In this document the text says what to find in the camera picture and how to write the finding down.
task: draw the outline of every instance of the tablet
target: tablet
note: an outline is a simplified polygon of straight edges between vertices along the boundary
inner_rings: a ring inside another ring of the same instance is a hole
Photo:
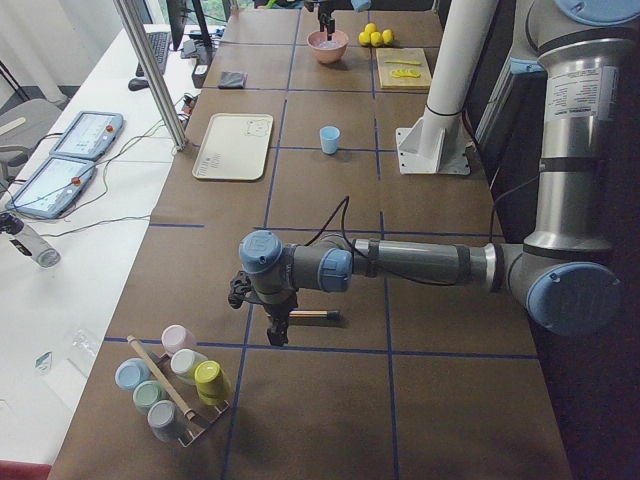
[[[32,217],[57,218],[91,181],[95,169],[92,160],[51,155],[6,207]]]
[[[80,112],[50,153],[96,161],[116,139],[123,123],[119,113]]]

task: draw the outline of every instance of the bowl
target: bowl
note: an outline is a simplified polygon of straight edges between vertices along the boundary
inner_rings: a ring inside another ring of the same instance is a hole
[[[312,32],[307,37],[307,45],[311,48],[313,56],[320,63],[337,62],[344,55],[349,43],[346,33],[336,30],[331,34],[331,40],[327,40],[327,32]]]

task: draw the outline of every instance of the white tray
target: white tray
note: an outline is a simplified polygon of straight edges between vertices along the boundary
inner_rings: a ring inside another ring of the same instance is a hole
[[[257,180],[264,172],[273,117],[217,113],[209,120],[193,176],[202,180]]]

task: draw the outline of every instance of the wooden cutting board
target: wooden cutting board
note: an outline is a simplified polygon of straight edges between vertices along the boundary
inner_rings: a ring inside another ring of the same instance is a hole
[[[422,48],[377,48],[378,75],[383,89],[428,90],[431,86],[431,71]],[[419,65],[392,63],[391,61],[420,62]],[[418,78],[395,78],[392,70],[413,68],[420,73]]]

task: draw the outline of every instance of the lemon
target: lemon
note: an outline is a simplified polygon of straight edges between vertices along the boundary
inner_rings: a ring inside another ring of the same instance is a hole
[[[382,34],[380,32],[373,32],[371,34],[371,46],[381,47],[384,44],[382,41]]]
[[[358,42],[363,47],[368,47],[369,45],[371,45],[371,35],[367,32],[360,32],[358,34]]]
[[[378,26],[375,23],[367,23],[367,25],[364,27],[364,33],[368,33],[369,35],[377,31]]]
[[[387,29],[384,32],[382,32],[382,41],[384,42],[385,45],[391,45],[393,43],[393,40],[394,40],[393,30]]]

